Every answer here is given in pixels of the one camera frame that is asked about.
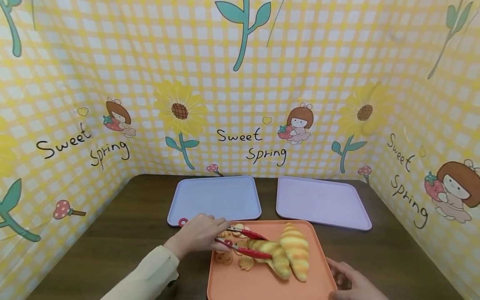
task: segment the blue tray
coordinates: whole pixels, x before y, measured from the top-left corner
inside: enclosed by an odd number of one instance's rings
[[[255,180],[251,176],[184,179],[173,196],[167,222],[192,219],[200,213],[227,220],[255,220],[262,214]]]

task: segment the yellow heart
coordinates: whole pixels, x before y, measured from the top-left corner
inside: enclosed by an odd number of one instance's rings
[[[420,156],[421,157],[427,156],[427,149],[425,149],[425,147],[423,145],[420,146]]]
[[[272,122],[272,118],[271,117],[264,117],[263,120],[264,124],[270,124]]]
[[[77,112],[82,117],[85,117],[86,115],[88,115],[88,108],[79,108],[77,109]]]

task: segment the purple tray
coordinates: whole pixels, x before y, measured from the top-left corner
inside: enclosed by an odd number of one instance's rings
[[[287,219],[364,231],[372,228],[357,191],[346,183],[280,176],[276,212]]]
[[[178,226],[180,219],[190,220],[201,213],[230,221],[257,219],[262,209],[255,180],[251,176],[227,176],[180,181],[168,213],[168,224]]]

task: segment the cartoon strawberry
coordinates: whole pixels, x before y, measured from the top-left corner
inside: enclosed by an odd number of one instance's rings
[[[122,131],[122,128],[119,126],[120,121],[112,116],[103,116],[103,125],[105,125],[108,129],[114,131]]]
[[[293,130],[293,127],[290,125],[285,125],[285,126],[280,126],[280,129],[278,130],[278,137],[281,138],[282,140],[286,140],[291,138],[292,136],[290,135],[290,131]]]
[[[425,177],[424,185],[427,195],[435,201],[440,202],[441,200],[438,198],[438,193],[445,192],[445,189],[440,180],[438,180],[432,172],[428,172],[428,175]]]

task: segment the wooden table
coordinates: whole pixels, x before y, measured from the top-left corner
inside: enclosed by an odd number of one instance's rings
[[[80,237],[29,300],[100,299],[157,245],[178,231],[167,224],[177,183],[185,176],[140,175],[125,186]],[[325,254],[348,262],[390,300],[462,299],[377,194],[359,180],[353,185],[372,230],[314,225]],[[277,179],[255,179],[260,220],[278,220]],[[209,252],[192,253],[178,268],[180,279],[159,299],[206,299]]]

